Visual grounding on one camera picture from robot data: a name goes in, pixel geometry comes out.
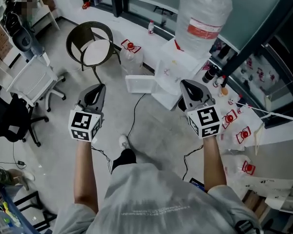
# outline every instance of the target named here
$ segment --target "t-shirt sleeve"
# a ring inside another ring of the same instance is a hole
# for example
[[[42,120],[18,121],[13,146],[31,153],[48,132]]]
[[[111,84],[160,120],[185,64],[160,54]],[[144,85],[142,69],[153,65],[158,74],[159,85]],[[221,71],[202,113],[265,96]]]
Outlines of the t-shirt sleeve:
[[[226,185],[215,186],[209,190],[208,194],[221,202],[227,209],[232,217],[235,229],[243,228],[243,226],[247,225],[247,221],[251,222],[254,228],[261,229],[254,212],[245,206],[231,187]]]
[[[71,204],[61,209],[55,222],[53,234],[81,234],[93,222],[96,214],[82,204]]]

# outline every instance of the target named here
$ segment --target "forearm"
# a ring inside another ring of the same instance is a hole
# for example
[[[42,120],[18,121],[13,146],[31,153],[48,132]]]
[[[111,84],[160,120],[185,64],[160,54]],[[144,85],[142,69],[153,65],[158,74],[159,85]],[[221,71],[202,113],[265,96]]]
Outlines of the forearm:
[[[91,143],[78,141],[74,179],[75,203],[90,207],[98,212],[96,179],[93,171]]]
[[[204,186],[209,191],[217,185],[226,185],[226,175],[219,154],[215,136],[203,139],[204,144]]]

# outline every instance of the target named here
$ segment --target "white seat cushion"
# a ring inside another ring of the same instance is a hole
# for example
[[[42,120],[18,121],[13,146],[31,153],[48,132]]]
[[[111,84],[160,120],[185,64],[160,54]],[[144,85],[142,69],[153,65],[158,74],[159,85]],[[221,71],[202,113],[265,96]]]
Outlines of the white seat cushion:
[[[96,65],[102,62],[108,54],[110,42],[108,40],[96,40],[86,49],[84,54],[84,64]]]

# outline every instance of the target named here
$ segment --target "black pants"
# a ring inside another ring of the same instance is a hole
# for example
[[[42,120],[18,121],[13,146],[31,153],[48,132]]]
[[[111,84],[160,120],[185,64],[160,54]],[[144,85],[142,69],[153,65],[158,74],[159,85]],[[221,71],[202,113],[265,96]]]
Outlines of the black pants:
[[[118,159],[114,160],[112,172],[114,169],[121,165],[133,164],[136,162],[136,155],[131,149],[125,149],[122,151]]]

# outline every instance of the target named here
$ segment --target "white wall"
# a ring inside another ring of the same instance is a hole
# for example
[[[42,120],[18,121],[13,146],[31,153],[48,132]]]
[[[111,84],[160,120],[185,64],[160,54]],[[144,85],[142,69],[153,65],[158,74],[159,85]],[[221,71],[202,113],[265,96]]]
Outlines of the white wall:
[[[124,18],[115,18],[112,13],[92,7],[83,10],[81,8],[83,3],[82,0],[54,1],[59,9],[60,15],[71,21],[82,23],[93,20],[106,24],[112,30],[114,43],[118,46],[121,46],[121,42],[125,39],[129,39],[136,45],[141,46],[144,52],[144,62],[152,68],[156,67],[156,63],[160,58],[159,49],[167,40],[155,34],[149,36],[147,34],[147,29],[127,21]],[[291,139],[293,139],[293,122],[270,129],[264,129],[260,143],[270,144]]]

